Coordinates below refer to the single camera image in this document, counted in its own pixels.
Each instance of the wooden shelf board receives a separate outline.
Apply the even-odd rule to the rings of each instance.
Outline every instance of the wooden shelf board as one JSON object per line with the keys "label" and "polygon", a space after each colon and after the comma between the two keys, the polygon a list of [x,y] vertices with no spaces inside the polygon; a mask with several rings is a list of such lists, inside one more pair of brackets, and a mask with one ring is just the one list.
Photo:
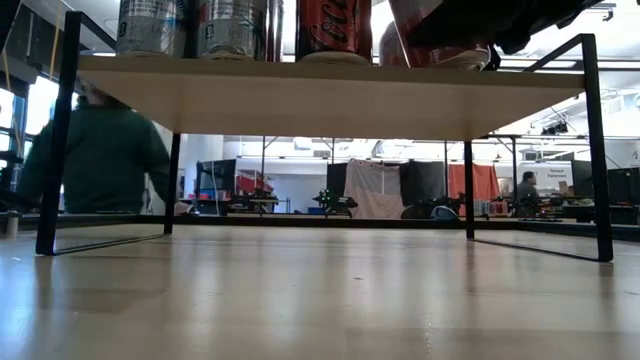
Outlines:
{"label": "wooden shelf board", "polygon": [[79,75],[174,132],[472,140],[581,92],[582,75],[80,58]]}

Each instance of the support column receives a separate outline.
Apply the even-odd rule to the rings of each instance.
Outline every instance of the support column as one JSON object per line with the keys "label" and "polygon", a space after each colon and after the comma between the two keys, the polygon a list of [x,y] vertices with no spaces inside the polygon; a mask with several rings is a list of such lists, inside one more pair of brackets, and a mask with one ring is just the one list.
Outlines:
{"label": "support column", "polygon": [[449,144],[444,141],[444,196],[449,196]]}
{"label": "support column", "polygon": [[513,150],[511,151],[511,161],[513,166],[513,201],[511,204],[513,205],[513,211],[518,217],[518,159],[516,158],[516,137],[511,137],[511,146]]}
{"label": "support column", "polygon": [[465,211],[467,215],[467,239],[475,238],[475,218],[473,210],[473,150],[471,141],[464,142],[464,187]]}

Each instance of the soda can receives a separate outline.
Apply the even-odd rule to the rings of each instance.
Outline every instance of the soda can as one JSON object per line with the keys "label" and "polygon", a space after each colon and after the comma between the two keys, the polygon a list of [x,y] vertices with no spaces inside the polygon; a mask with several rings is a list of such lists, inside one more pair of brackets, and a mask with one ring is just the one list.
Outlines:
{"label": "soda can", "polygon": [[186,0],[122,0],[116,54],[184,56]]}
{"label": "soda can", "polygon": [[371,0],[298,0],[296,61],[371,63]]}
{"label": "soda can", "polygon": [[489,42],[482,39],[469,39],[466,44],[438,48],[408,46],[407,34],[442,2],[443,0],[389,0],[409,66],[481,71],[491,60]]}
{"label": "soda can", "polygon": [[198,0],[198,57],[265,59],[267,0]]}
{"label": "soda can", "polygon": [[400,43],[396,24],[392,22],[380,38],[380,66],[409,67]]}

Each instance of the person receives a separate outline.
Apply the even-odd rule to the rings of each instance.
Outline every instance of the person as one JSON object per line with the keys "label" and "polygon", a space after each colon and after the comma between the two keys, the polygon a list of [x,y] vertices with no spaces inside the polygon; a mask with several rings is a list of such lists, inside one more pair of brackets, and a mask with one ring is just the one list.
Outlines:
{"label": "person", "polygon": [[517,216],[534,216],[537,213],[538,190],[536,175],[532,171],[522,174],[522,182],[518,184]]}
{"label": "person", "polygon": [[[71,113],[62,183],[65,211],[132,213],[143,209],[145,173],[167,201],[169,154],[147,119],[83,82]],[[17,192],[39,201],[46,177],[53,122],[34,138]]]}

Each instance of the black metal frame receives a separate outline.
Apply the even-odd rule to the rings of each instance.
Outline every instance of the black metal frame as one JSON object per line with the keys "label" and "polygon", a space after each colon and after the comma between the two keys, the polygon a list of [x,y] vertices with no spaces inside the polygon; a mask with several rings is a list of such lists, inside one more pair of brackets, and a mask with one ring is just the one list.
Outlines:
{"label": "black metal frame", "polygon": [[[555,60],[559,56],[565,54],[567,51],[573,49],[578,45],[582,45],[582,58],[584,61],[584,90],[587,96],[587,121],[589,125],[589,145],[591,146],[591,167],[593,173],[593,192],[595,199],[598,256],[588,257],[523,245],[476,239],[473,236],[475,229],[473,216],[467,217],[467,238],[470,241],[506,246],[514,249],[537,251],[582,260],[598,262],[609,262],[613,260],[613,235],[611,228],[611,218],[609,216],[609,184],[607,179],[607,163],[604,148],[604,132],[602,130],[600,76],[598,73],[598,52],[596,47],[595,35],[579,34],[575,36],[556,50],[552,51],[549,55],[543,57],[535,64],[526,68],[524,71],[534,72],[540,70],[552,60]],[[513,141],[515,153],[515,138],[513,138]],[[470,188],[468,185],[470,183],[473,183],[472,160],[471,143],[465,142],[465,182],[467,184],[467,211],[469,211],[469,209],[473,211],[473,196],[469,195]],[[514,163],[514,180],[516,174],[517,172]]]}
{"label": "black metal frame", "polygon": [[80,32],[85,26],[107,46],[115,50],[116,41],[104,32],[93,20],[80,11],[68,11],[65,15],[64,41],[62,44],[62,63],[58,79],[59,90],[53,117],[49,160],[47,162],[47,176],[43,179],[42,205],[38,235],[36,239],[36,253],[39,255],[59,255],[71,252],[96,249],[130,243],[134,241],[156,238],[162,235],[151,235],[138,238],[121,239],[101,244],[82,245],[55,251],[56,224],[58,221],[58,205],[60,202],[60,187],[64,171],[64,159],[67,146],[69,123],[71,122],[71,101],[76,88],[78,61],[80,55]]}
{"label": "black metal frame", "polygon": [[[57,255],[61,253],[95,249],[104,246],[112,246],[163,236],[152,235],[140,238],[124,239],[103,244],[80,246],[72,249],[66,249],[61,252],[54,251],[56,222],[58,217],[58,203],[60,199],[60,186],[62,184],[67,133],[71,117],[71,98],[76,84],[80,50],[80,31],[83,25],[86,26],[91,32],[96,34],[100,39],[102,39],[102,41],[104,41],[108,46],[115,49],[115,40],[113,40],[107,33],[100,29],[100,27],[84,13],[77,11],[67,12],[65,18],[64,42],[62,49],[62,66],[59,78],[60,88],[58,99],[56,101],[55,116],[53,120],[53,136],[49,155],[50,161],[48,162],[47,177],[44,179],[42,209],[36,242],[36,253],[41,255]],[[589,143],[591,145],[593,186],[596,202],[595,208],[597,222],[598,256],[596,258],[590,258],[580,255],[549,251],[540,248],[476,239],[476,224],[473,216],[473,150],[471,141],[466,141],[464,143],[466,212],[468,215],[466,221],[466,235],[468,240],[592,261],[608,262],[613,259],[612,228],[608,207],[609,193],[606,175],[607,172],[604,150],[604,135],[602,131],[602,113],[600,104],[600,87],[595,36],[593,34],[578,35],[569,40],[566,44],[560,46],[555,51],[551,52],[549,55],[536,62],[531,67],[525,69],[524,71],[533,72],[539,70],[550,61],[556,59],[558,56],[566,53],[567,51],[580,44],[582,45],[582,56],[584,61],[584,89],[587,94],[588,123],[590,133]],[[192,49],[187,50],[188,55],[191,54],[192,56],[192,53]],[[175,196],[178,177],[180,135],[180,133],[175,133],[173,135],[173,142],[171,146],[171,162],[169,169],[170,183],[169,188],[167,189],[167,198],[172,198]],[[509,136],[509,138],[511,138],[513,142],[515,154],[516,137]],[[514,181],[516,174],[517,172],[514,157]],[[171,201],[167,201],[163,224],[164,235],[170,235],[173,231],[174,224],[174,206],[173,202]]]}

